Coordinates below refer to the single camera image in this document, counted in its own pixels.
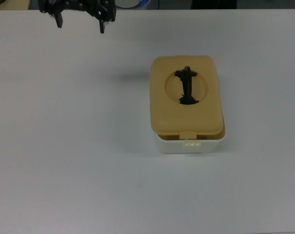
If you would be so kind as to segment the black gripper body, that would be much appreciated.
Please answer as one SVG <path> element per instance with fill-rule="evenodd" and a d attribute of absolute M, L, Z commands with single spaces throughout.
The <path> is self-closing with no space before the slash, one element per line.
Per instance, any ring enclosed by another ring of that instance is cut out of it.
<path fill-rule="evenodd" d="M 66 0 L 67 9 L 75 11 L 97 10 L 99 6 L 98 0 Z"/>

